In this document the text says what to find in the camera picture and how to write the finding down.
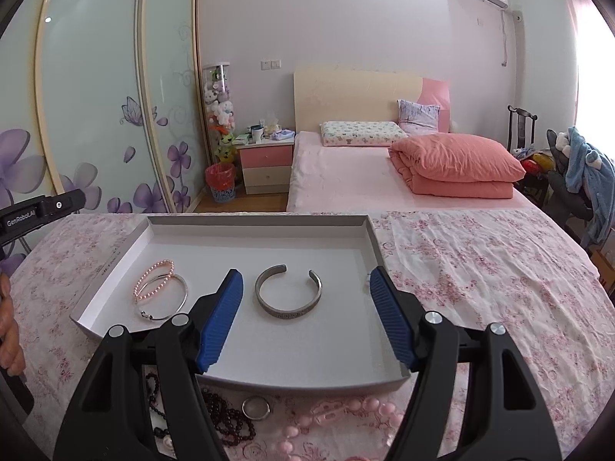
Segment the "person's left hand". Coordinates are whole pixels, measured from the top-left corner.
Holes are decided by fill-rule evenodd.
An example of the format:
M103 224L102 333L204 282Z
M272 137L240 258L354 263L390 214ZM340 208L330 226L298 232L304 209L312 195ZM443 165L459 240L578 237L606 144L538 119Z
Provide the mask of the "person's left hand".
M19 325L15 320L13 299L10 296L9 277L1 274L1 308L0 308L0 364L9 376L17 376L25 370L23 348L20 345Z

